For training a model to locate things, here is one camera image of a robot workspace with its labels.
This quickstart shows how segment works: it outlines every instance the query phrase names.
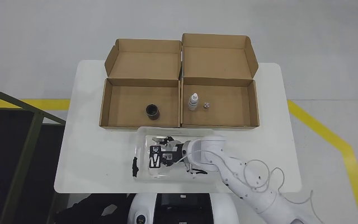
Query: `white tabletop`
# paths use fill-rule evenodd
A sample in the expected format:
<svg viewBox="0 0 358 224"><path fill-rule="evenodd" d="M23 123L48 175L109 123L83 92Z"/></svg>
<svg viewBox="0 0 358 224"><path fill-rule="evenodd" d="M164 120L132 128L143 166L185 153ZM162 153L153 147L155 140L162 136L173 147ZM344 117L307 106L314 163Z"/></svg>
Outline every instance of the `white tabletop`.
<svg viewBox="0 0 358 224"><path fill-rule="evenodd" d="M98 126L107 77L103 60L79 63L67 116L54 188L58 193L225 193L220 179L214 184L139 183L132 177L135 131ZM230 155L242 161L263 160L270 169L285 172L282 192L298 192L301 177L280 66L260 63L255 75L260 126L251 130L217 129L227 138ZM263 166L252 164L265 176ZM278 172L271 187L281 183Z"/></svg>

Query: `open cardboard box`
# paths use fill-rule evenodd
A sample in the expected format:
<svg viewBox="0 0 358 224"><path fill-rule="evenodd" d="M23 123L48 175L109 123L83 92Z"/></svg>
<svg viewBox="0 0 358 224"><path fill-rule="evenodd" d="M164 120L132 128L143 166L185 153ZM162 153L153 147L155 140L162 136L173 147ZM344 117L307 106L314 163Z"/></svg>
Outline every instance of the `open cardboard box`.
<svg viewBox="0 0 358 224"><path fill-rule="evenodd" d="M101 127L180 126L180 41L118 39L105 68ZM158 106L158 120L148 118L149 104Z"/></svg>
<svg viewBox="0 0 358 224"><path fill-rule="evenodd" d="M181 124L183 127L254 128L259 126L258 69L250 38L234 35L183 34ZM193 93L199 104L189 111ZM205 102L210 103L204 109Z"/></svg>

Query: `small black cylinder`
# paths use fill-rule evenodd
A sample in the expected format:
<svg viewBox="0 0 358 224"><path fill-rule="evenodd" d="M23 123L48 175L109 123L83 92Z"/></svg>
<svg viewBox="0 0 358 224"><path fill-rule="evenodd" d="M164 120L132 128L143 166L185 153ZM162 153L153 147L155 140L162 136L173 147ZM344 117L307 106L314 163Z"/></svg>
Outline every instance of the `small black cylinder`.
<svg viewBox="0 0 358 224"><path fill-rule="evenodd" d="M157 120L160 116L159 109L154 104L149 104L145 109L145 112L150 120Z"/></svg>

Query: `white cable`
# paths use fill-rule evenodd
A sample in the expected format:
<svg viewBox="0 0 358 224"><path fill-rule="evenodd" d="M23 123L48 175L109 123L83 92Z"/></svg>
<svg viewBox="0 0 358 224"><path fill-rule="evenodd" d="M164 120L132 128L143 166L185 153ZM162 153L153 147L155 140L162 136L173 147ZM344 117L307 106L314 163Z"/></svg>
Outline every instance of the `white cable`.
<svg viewBox="0 0 358 224"><path fill-rule="evenodd" d="M310 201L310 205L311 205L313 214L315 215L315 217L316 217L321 223L324 223L324 222L318 217L318 215L316 214L316 212L315 212L315 210L314 210L313 202L312 202L313 190L310 191L310 196L309 196L306 200L304 200L303 202L293 202L293 201L291 201L291 200L288 200L288 199L280 192L280 189L282 188L282 186L283 186L284 183L285 183L285 173L284 173L284 171L283 171L281 168L275 167L275 168L270 172L270 169L269 169L268 165L267 165L265 162L263 162L262 160L249 160L249 161L246 162L245 167L244 167L244 170L243 170L243 176L244 176L244 180L245 180L245 182L243 182L243 181L238 177L237 173L234 172L234 171L232 171L232 170L228 167L228 165L226 164L225 160L223 160L223 158L221 158L221 157L220 157L219 155L217 155L216 153L211 152L211 151L207 151L207 150L197 150L197 151L195 151L195 153L196 153L196 152L208 152L208 153L214 154L216 157L220 158L220 159L222 160L222 162L224 163L224 165L226 166L226 168L232 173L232 175L233 175L236 179L238 179L242 184L244 184L245 186L249 187L251 190L252 190L252 189L256 190L257 188L261 188L261 187L263 187L263 186L265 186L265 185L267 184L267 187L266 187L265 190L260 191L260 192L255 191L256 193L264 193L265 191L267 191L267 190L269 189L269 186L270 186L270 180L271 180L271 177L272 177L272 173L273 173L275 170L280 170L281 173L282 173L283 179L282 179L281 185L280 185L279 188L277 189L277 191L279 192L279 194L282 195L288 202L290 202L290 203L292 203L292 204L304 204L304 203ZM173 165L175 165L175 164L181 162L183 159L187 158L188 155L190 155L190 154L192 154L192 152L188 153L186 156L184 156L183 158L181 158L180 160L178 160L177 162L175 162ZM265 181L262 185L260 185L260 186L251 186L251 185L248 183L247 179L246 179L246 173L245 173L246 167L248 166L248 164L249 164L250 162L254 162L254 161L261 162L262 164L264 164L264 165L266 166L267 172L268 172L266 181Z"/></svg>

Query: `small white bottle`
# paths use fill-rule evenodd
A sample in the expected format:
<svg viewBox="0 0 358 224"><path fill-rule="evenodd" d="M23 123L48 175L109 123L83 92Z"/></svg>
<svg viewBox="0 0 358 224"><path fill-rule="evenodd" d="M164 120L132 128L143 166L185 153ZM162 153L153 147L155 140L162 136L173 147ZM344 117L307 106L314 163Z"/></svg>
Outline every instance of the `small white bottle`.
<svg viewBox="0 0 358 224"><path fill-rule="evenodd" d="M198 103L199 103L199 97L197 96L196 93L194 93L189 99L188 109L189 110L195 110L195 108L196 108Z"/></svg>

